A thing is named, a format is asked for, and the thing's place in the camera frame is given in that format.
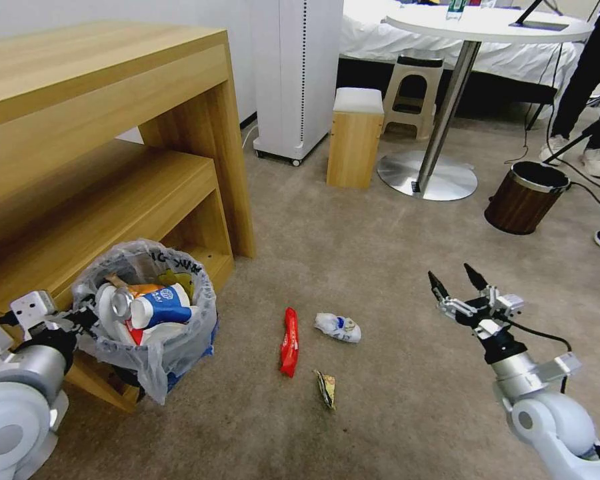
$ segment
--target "person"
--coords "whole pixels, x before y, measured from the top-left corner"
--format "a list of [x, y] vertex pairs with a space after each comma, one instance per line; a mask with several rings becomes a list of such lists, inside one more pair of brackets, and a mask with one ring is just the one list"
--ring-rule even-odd
[[[578, 117], [585, 109], [587, 101], [594, 88], [600, 83], [600, 15], [595, 22], [595, 27], [587, 44], [585, 45], [578, 66], [571, 76], [571, 80], [565, 90], [555, 121], [551, 127], [551, 137], [548, 145], [540, 152], [540, 160], [548, 159], [552, 154], [566, 146], [569, 135], [573, 130]], [[550, 163], [559, 165], [562, 155]], [[596, 178], [600, 178], [600, 129], [589, 138], [584, 152], [579, 158], [585, 172]]]

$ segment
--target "white air purifier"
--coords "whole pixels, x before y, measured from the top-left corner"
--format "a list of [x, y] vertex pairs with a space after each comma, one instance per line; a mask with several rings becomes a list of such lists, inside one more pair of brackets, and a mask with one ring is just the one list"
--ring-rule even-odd
[[258, 156], [298, 166], [329, 132], [343, 0], [253, 0]]

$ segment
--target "black pants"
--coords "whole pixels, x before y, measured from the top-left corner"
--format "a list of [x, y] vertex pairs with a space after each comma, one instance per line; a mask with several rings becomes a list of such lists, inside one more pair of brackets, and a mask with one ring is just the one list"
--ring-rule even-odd
[[[594, 88], [600, 83], [600, 17], [589, 37], [578, 66], [565, 90], [553, 122], [551, 136], [568, 139], [578, 117], [585, 109]], [[600, 149], [600, 129], [590, 138], [587, 148]]]

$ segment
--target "round metal base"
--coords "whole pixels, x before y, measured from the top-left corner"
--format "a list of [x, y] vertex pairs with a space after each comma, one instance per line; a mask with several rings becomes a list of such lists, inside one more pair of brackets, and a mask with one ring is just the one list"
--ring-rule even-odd
[[386, 155], [378, 162], [378, 175], [392, 189], [424, 200], [460, 200], [478, 187], [478, 179], [470, 166], [440, 155], [426, 190], [414, 192], [424, 156], [424, 151]]

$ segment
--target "metal table base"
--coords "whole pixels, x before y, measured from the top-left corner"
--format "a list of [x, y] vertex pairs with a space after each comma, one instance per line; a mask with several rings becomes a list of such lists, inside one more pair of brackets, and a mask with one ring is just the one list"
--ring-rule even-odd
[[391, 188], [414, 198], [434, 201], [459, 200], [477, 188], [478, 180], [471, 168], [448, 157], [440, 157], [440, 151], [480, 44], [477, 41], [462, 43], [427, 151], [387, 155], [378, 163], [378, 175]]
[[426, 190], [414, 192], [424, 157], [422, 150], [387, 155], [378, 162], [378, 175], [391, 188], [424, 200], [460, 200], [478, 187], [478, 179], [470, 166], [440, 156]]

